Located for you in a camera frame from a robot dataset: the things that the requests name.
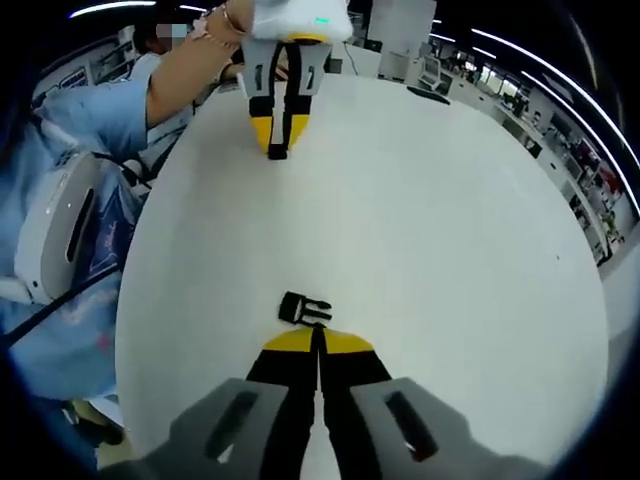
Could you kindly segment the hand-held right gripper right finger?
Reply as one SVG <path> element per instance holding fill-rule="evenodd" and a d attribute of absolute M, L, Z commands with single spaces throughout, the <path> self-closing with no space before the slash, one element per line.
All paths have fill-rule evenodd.
<path fill-rule="evenodd" d="M 409 377 L 392 377 L 364 339 L 325 329 L 324 421 L 344 479 L 542 479 L 544 466 L 477 441 L 466 417 Z"/>

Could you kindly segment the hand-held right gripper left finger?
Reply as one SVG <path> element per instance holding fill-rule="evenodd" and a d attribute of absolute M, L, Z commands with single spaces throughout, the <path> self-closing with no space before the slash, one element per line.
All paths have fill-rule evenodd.
<path fill-rule="evenodd" d="M 319 330 L 269 340 L 245 378 L 230 378 L 176 417 L 168 439 L 102 479 L 297 479 L 315 419 Z"/>

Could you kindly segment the person's left hand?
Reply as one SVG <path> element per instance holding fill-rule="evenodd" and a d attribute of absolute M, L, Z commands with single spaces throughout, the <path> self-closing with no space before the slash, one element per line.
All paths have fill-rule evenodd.
<path fill-rule="evenodd" d="M 251 30 L 254 13 L 253 0 L 229 0 L 226 2 L 226 12 L 236 31 L 245 34 Z"/>

